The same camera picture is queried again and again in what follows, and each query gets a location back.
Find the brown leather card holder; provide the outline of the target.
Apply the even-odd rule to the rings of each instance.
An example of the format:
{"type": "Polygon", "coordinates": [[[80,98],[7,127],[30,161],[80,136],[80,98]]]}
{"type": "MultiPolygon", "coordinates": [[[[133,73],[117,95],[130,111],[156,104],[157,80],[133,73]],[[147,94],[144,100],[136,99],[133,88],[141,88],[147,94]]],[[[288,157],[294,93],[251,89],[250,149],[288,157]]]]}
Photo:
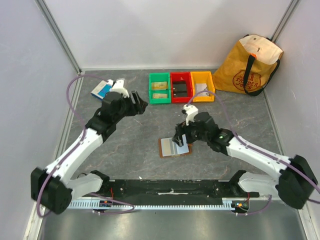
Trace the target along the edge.
{"type": "Polygon", "coordinates": [[[172,138],[160,138],[158,140],[159,156],[161,158],[180,157],[190,155],[192,153],[192,145],[187,144],[186,135],[182,136],[183,146],[179,146],[173,142],[172,138]]]}

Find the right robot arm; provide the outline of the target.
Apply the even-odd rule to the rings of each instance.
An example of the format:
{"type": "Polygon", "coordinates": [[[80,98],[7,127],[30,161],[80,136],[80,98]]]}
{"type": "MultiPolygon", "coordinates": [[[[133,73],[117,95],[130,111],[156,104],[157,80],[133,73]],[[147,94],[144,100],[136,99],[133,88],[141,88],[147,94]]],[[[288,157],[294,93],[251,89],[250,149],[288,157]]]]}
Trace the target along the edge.
{"type": "Polygon", "coordinates": [[[254,145],[229,129],[220,128],[208,112],[190,106],[182,110],[185,120],[175,127],[172,138],[178,146],[205,142],[214,152],[242,160],[263,171],[254,174],[239,170],[229,184],[235,197],[246,193],[280,198],[288,206],[300,210],[318,185],[307,160],[289,157],[254,145]]]}

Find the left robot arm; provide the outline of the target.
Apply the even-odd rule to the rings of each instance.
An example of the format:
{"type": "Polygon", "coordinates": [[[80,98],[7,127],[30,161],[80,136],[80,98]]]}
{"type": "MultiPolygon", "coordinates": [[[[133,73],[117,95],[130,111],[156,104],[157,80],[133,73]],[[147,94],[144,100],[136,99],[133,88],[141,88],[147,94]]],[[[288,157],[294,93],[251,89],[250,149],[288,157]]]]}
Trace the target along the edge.
{"type": "Polygon", "coordinates": [[[148,103],[136,91],[129,95],[108,92],[78,139],[46,168],[37,167],[32,171],[31,198],[36,201],[36,206],[61,214],[71,201],[80,197],[91,193],[106,196],[110,192],[107,175],[95,170],[77,179],[72,179],[72,176],[87,157],[116,131],[123,118],[142,115],[147,106],[148,103]]]}

